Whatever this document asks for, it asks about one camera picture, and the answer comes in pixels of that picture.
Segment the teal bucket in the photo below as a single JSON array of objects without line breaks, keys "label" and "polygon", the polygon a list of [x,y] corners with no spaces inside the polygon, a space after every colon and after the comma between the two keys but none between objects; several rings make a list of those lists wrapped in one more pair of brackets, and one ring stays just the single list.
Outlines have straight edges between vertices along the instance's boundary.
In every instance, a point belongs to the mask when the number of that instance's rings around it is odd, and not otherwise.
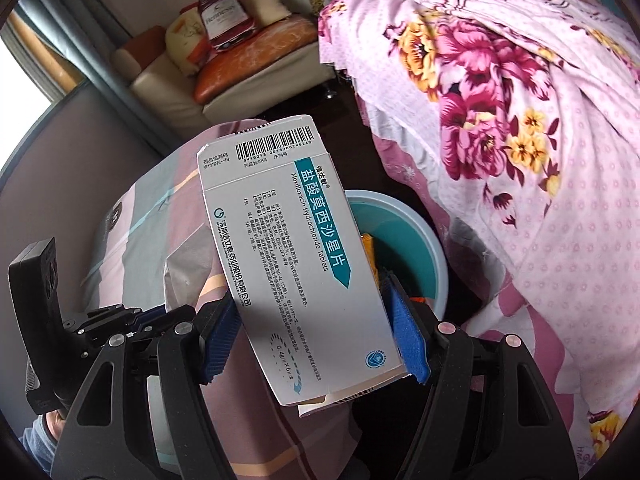
[{"label": "teal bucket", "polygon": [[442,320],[449,274],[436,233],[395,198],[360,189],[345,193],[360,233],[373,236],[377,266],[392,270],[409,296],[433,298],[434,314]]}]

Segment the blue label stripe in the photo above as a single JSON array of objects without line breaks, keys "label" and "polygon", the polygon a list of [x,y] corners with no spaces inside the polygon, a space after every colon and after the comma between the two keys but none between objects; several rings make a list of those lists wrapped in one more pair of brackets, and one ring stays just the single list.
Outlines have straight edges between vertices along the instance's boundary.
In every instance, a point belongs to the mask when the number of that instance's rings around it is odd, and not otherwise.
[{"label": "blue label stripe", "polygon": [[351,267],[347,261],[347,255],[342,247],[342,241],[338,235],[338,229],[334,224],[334,218],[325,200],[322,184],[316,173],[310,158],[301,158],[296,161],[296,169],[300,176],[300,184],[305,190],[306,200],[309,204],[309,212],[314,218],[316,228],[324,245],[329,267],[335,279],[349,288]]}]

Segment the dark wooden floor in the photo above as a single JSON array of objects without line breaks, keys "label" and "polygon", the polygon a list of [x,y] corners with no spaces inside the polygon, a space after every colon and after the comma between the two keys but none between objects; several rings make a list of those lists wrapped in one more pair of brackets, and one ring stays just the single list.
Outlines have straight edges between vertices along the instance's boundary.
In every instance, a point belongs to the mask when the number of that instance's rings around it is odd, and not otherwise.
[{"label": "dark wooden floor", "polygon": [[[337,91],[333,99],[325,99],[324,89],[316,87],[271,108],[261,117],[273,121],[297,114],[311,115],[344,189],[369,189],[388,194],[409,205],[432,226],[430,216],[413,190],[385,173],[371,131],[360,119],[352,89],[337,82],[332,83],[332,88]],[[478,298],[449,269],[446,319],[461,324],[479,307]],[[369,467],[371,480],[395,478],[420,421],[427,395],[428,389],[409,377],[353,403],[354,418],[363,432],[355,455]]]}]

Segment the blue gripper pad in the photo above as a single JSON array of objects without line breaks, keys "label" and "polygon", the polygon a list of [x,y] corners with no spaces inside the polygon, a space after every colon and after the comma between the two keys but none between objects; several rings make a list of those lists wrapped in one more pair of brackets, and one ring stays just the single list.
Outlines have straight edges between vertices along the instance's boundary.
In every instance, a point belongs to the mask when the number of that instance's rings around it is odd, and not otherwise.
[{"label": "blue gripper pad", "polygon": [[418,330],[411,312],[404,304],[402,295],[396,290],[389,278],[383,280],[380,293],[404,365],[420,384],[424,384],[431,374],[424,338]]},{"label": "blue gripper pad", "polygon": [[229,357],[240,325],[242,321],[236,302],[229,295],[229,301],[223,306],[220,320],[205,341],[204,362],[201,368],[205,384],[209,384],[213,377],[221,374],[225,368],[226,359]]}]

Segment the floral bedsheet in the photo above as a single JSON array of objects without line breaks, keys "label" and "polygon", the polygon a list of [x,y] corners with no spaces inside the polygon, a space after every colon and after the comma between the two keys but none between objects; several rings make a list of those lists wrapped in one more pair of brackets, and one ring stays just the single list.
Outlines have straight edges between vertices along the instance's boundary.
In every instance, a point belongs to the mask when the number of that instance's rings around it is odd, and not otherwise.
[{"label": "floral bedsheet", "polygon": [[422,186],[443,241],[464,226],[478,257],[504,267],[466,329],[525,335],[584,473],[640,390],[630,28],[594,0],[334,0],[319,36],[321,61],[400,132],[385,139],[372,121],[388,171]]}]

